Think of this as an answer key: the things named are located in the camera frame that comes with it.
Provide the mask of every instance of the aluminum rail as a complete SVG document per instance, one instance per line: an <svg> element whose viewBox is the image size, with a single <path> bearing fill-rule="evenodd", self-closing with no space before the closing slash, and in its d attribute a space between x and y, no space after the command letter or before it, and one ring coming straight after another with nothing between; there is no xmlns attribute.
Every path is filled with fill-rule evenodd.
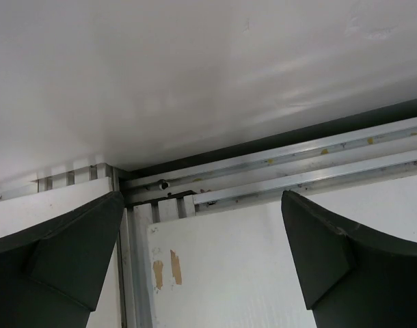
<svg viewBox="0 0 417 328"><path fill-rule="evenodd" d="M245 184L242 186L222 189L218 191L201 193L193 196L193 202L195 205L211 203L216 202L217 200L227 200L229 198L241 197L244 195L251 195L253 193L261 193L274 189L287 188L298 184L316 182L413 161L417 161L417 150L383 156L377 159L368 159L365 161L339 165L336 167L329 167L326 169L318 169L316 171L295 174L283 178Z"/></svg>
<svg viewBox="0 0 417 328"><path fill-rule="evenodd" d="M408 120L393 122L384 124L381 126L374 126L371 128L364 128L353 132L334 135L331 137L325 137L317 140L306 141L297 143L294 145L284 146L281 148L274 148L271 150L265 150L263 152L257 152L253 154L247 154L243 156L234 157L232 159L225 159L213 163L207 163L194 167L188 167L185 169L178 169L172 172L166 172L162 174L156 174L154 176L147 176L145 178L138 178L123 182L120 186L121 190L132 189L136 187L142 187L150 184L154 184L160 180L175 180L185 178L188 176L195 176L198 174L205 174L208 172L214 172L216 170L228 169L244 164L251 164L258 161L264 161L272 159L274 157L287 156L291 154L297 154L300 152L306 152L309 150L316 150L319 148L327 148L338 144L344 144L350 141L356 141L361 139L368 139L388 133L395 133L404 131L409 128L417 128L417 118L411 118Z"/></svg>

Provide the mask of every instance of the white wall panel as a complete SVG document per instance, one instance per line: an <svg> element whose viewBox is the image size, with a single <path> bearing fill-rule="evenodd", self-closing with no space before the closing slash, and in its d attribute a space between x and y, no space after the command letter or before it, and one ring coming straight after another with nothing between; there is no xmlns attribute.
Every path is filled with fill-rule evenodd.
<svg viewBox="0 0 417 328"><path fill-rule="evenodd" d="M98 306L96 311L90 314L86 328L122 328L118 250L116 247L111 255Z"/></svg>
<svg viewBox="0 0 417 328"><path fill-rule="evenodd" d="M372 228L417 241L417 176L310 199ZM161 289L154 270L150 288L157 327L314 328L280 206L273 202L150 226L151 265L161 261L163 268ZM175 262L179 258L181 284L173 274L171 251Z"/></svg>

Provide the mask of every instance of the white ceiling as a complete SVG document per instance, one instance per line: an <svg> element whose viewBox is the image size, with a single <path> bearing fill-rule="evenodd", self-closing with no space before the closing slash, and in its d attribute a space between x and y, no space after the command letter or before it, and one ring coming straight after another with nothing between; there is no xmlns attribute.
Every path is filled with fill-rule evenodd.
<svg viewBox="0 0 417 328"><path fill-rule="evenodd" d="M0 1L0 180L136 169L417 97L417 0Z"/></svg>

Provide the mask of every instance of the black padding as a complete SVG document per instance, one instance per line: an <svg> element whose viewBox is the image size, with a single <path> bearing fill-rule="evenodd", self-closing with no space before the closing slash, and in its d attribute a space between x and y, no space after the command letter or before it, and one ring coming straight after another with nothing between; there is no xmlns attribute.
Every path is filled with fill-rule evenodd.
<svg viewBox="0 0 417 328"><path fill-rule="evenodd" d="M417 243L341 217L292 191L283 193L282 214L318 328L417 327Z"/></svg>
<svg viewBox="0 0 417 328"><path fill-rule="evenodd" d="M84 328L96 309L124 209L111 192L0 238L0 327Z"/></svg>

